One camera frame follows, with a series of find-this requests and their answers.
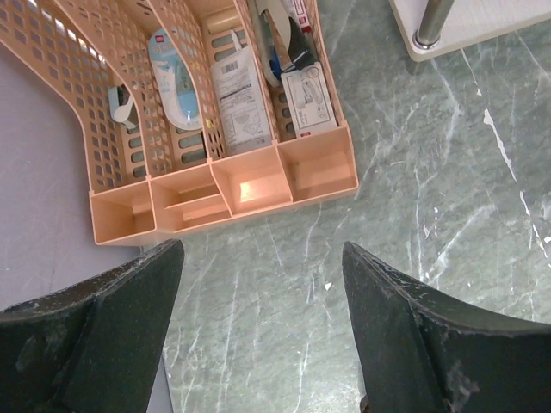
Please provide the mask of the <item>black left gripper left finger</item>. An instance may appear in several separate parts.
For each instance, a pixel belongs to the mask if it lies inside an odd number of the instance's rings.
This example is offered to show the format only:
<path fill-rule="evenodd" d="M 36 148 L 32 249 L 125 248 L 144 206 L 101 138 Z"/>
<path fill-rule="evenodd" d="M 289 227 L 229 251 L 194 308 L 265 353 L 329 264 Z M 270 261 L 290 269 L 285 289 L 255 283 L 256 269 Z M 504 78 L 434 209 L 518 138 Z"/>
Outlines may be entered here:
<path fill-rule="evenodd" d="M 145 412 L 181 280 L 171 239 L 1 312 L 3 412 Z"/>

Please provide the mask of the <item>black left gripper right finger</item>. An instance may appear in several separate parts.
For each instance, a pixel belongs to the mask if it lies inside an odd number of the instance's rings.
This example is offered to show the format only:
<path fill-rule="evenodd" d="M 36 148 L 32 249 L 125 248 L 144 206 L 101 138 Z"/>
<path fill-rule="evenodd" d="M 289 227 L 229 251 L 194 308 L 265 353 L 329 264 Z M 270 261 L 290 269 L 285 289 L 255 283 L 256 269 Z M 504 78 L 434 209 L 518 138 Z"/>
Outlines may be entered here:
<path fill-rule="evenodd" d="M 453 298 L 343 247 L 370 412 L 547 412 L 550 327 Z"/>

